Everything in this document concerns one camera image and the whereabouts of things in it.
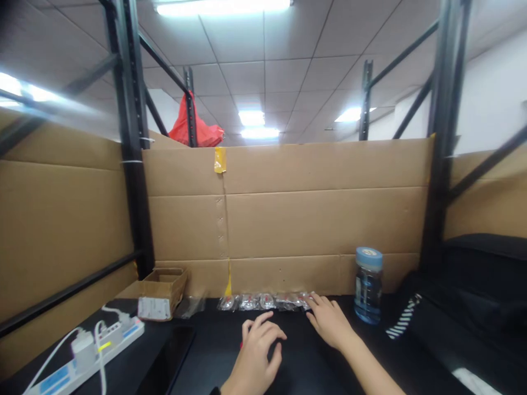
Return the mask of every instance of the black and white striped cable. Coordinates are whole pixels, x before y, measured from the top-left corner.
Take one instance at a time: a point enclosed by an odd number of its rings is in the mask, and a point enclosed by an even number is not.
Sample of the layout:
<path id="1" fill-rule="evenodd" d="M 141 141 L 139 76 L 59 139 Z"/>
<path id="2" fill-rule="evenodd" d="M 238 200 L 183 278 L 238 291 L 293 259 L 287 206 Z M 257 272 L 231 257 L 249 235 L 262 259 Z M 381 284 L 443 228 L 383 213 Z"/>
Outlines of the black and white striped cable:
<path id="1" fill-rule="evenodd" d="M 406 306 L 406 308 L 402 312 L 401 316 L 399 317 L 399 320 L 397 321 L 397 324 L 395 324 L 391 328 L 386 329 L 386 334 L 390 337 L 390 339 L 396 339 L 406 331 L 408 325 L 410 324 L 410 320 L 412 319 L 413 311 L 415 307 L 419 304 L 421 299 L 422 296 L 420 294 L 415 294 L 410 298 L 410 300 L 408 301 L 408 306 Z"/>

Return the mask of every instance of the black metal shelf frame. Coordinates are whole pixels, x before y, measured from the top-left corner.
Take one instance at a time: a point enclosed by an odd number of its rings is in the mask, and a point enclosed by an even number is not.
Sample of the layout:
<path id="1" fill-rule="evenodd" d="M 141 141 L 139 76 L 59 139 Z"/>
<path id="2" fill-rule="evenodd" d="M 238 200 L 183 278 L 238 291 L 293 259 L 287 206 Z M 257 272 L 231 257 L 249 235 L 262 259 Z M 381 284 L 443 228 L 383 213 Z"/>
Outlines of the black metal shelf frame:
<path id="1" fill-rule="evenodd" d="M 373 61 L 365 61 L 359 140 L 368 139 L 371 89 L 435 31 L 438 32 L 434 71 L 421 88 L 393 137 L 399 139 L 402 136 L 428 93 L 432 92 L 427 136 L 433 135 L 435 139 L 419 263 L 419 269 L 423 272 L 430 271 L 442 260 L 441 247 L 448 206 L 527 140 L 527 126 L 525 126 L 450 189 L 471 9 L 472 0 L 442 0 L 439 19 L 378 76 L 372 78 Z"/>
<path id="2" fill-rule="evenodd" d="M 150 144 L 145 105 L 150 109 L 161 133 L 167 136 L 167 132 L 144 84 L 141 46 L 152 55 L 184 91 L 187 97 L 187 114 L 189 118 L 189 145 L 192 147 L 198 146 L 195 135 L 194 103 L 191 99 L 191 89 L 188 88 L 193 84 L 192 71 L 188 71 L 188 78 L 186 78 L 186 84 L 184 84 L 139 33 L 136 0 L 99 1 L 104 8 L 106 32 L 111 53 L 87 73 L 66 85 L 59 94 L 72 98 L 84 92 L 107 72 L 113 72 L 119 110 L 122 163 L 126 180 L 128 212 L 134 251 L 7 321 L 0 323 L 0 338 L 131 261 L 136 261 L 137 273 L 140 279 L 145 278 L 154 268 L 154 246 L 142 158 L 142 149 L 148 149 Z M 37 115 L 30 114 L 19 117 L 0 132 L 1 159 L 10 149 L 44 124 L 48 116 L 56 113 L 59 108 L 52 104 L 33 101 L 30 97 L 14 95 L 1 89 L 0 96 L 39 110 Z"/>

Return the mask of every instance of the drop ceiling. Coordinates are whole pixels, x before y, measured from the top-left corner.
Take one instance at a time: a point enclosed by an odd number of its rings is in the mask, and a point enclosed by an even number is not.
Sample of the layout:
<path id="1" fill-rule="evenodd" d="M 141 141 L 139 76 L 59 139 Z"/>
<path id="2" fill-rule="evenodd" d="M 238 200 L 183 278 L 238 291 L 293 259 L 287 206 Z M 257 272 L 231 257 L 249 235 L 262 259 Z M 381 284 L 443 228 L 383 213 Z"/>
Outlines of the drop ceiling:
<path id="1" fill-rule="evenodd" d="M 102 6 L 93 0 L 28 0 L 1 43 L 0 71 L 49 90 L 59 89 L 108 53 Z M 374 75 L 419 37 L 439 15 L 439 0 L 295 0 L 279 13 L 168 18 L 138 0 L 141 31 L 180 74 L 192 66 L 199 116 L 226 131 L 224 145 L 268 144 L 241 138 L 240 110 L 262 110 L 278 128 L 271 143 L 332 142 L 355 133 L 335 124 L 361 105 L 362 68 Z M 527 27 L 527 0 L 475 1 L 471 58 Z M 418 89 L 430 74 L 435 35 L 379 83 L 375 120 Z M 144 79 L 179 102 L 182 92 L 142 51 Z M 99 134 L 118 138 L 111 75 L 80 100 L 113 115 L 92 120 Z"/>

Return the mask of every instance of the plastic water bottle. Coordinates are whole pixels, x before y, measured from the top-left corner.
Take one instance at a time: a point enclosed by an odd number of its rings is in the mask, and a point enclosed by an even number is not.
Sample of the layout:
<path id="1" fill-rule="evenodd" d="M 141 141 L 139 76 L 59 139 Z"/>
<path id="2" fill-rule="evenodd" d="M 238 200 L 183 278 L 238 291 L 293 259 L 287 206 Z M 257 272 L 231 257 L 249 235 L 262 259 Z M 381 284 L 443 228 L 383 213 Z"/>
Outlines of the plastic water bottle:
<path id="1" fill-rule="evenodd" d="M 372 248 L 358 247 L 355 259 L 355 313 L 364 322 L 376 325 L 380 321 L 383 255 Z"/>

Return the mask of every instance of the finger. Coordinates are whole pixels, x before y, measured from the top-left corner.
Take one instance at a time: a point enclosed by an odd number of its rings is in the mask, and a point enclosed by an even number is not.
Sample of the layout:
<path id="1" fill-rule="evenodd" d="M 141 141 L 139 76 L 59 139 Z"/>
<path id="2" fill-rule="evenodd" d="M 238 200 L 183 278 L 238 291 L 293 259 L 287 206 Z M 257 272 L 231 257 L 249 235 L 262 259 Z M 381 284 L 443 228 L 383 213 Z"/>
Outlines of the finger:
<path id="1" fill-rule="evenodd" d="M 258 317 L 256 317 L 256 319 L 254 320 L 254 324 L 253 324 L 253 330 L 255 330 L 256 328 L 259 328 L 260 325 L 267 319 L 267 318 L 270 318 L 273 316 L 273 312 L 270 311 L 270 312 L 267 312 L 267 313 L 264 313 L 264 314 L 261 314 L 259 315 Z"/>
<path id="2" fill-rule="evenodd" d="M 275 323 L 272 323 L 272 322 L 264 322 L 259 328 L 258 330 L 255 330 L 255 335 L 258 335 L 260 337 L 263 337 L 265 335 L 266 332 L 268 332 L 269 330 L 273 329 L 273 328 L 277 328 L 280 330 L 280 327 L 275 324 Z"/>
<path id="3" fill-rule="evenodd" d="M 324 302 L 324 304 L 325 304 L 326 306 L 330 306 L 330 307 L 332 307 L 331 302 L 330 302 L 329 299 L 327 299 L 325 296 L 322 296 L 321 299 L 322 299 L 322 302 Z"/>
<path id="4" fill-rule="evenodd" d="M 340 306 L 339 306 L 339 304 L 337 303 L 337 301 L 331 301 L 331 304 L 332 304 L 333 307 L 336 308 L 338 311 L 340 311 L 340 312 L 342 311 L 342 310 L 340 309 Z"/>
<path id="5" fill-rule="evenodd" d="M 309 307 L 311 307 L 311 310 L 315 311 L 315 308 L 318 306 L 317 303 L 311 298 L 307 298 L 306 302 L 309 304 Z"/>
<path id="6" fill-rule="evenodd" d="M 269 362 L 269 366 L 267 367 L 267 374 L 273 380 L 276 377 L 276 373 L 278 373 L 278 368 L 280 367 L 281 363 L 282 363 L 282 343 L 276 343 L 276 346 L 274 347 L 273 357 L 271 358 L 271 361 Z"/>
<path id="7" fill-rule="evenodd" d="M 269 330 L 265 336 L 262 337 L 262 345 L 265 349 L 265 354 L 267 355 L 267 352 L 269 352 L 269 349 L 271 348 L 271 344 L 275 342 L 276 339 L 281 338 L 282 340 L 287 340 L 287 336 L 285 335 L 284 331 L 280 328 L 273 328 Z"/>
<path id="8" fill-rule="evenodd" d="M 313 325 L 313 328 L 315 328 L 315 330 L 318 332 L 318 322 L 315 316 L 311 313 L 306 313 L 306 316 L 311 325 Z"/>
<path id="9" fill-rule="evenodd" d="M 247 335 L 249 334 L 249 328 L 251 328 L 253 324 L 254 324 L 254 321 L 251 321 L 251 320 L 247 320 L 243 323 L 242 325 L 242 341 L 243 342 L 245 342 L 245 340 L 247 339 Z"/>
<path id="10" fill-rule="evenodd" d="M 317 302 L 317 305 L 321 306 L 324 304 L 320 296 L 318 296 L 316 293 L 311 294 L 313 296 L 313 299 L 315 299 L 315 302 Z"/>

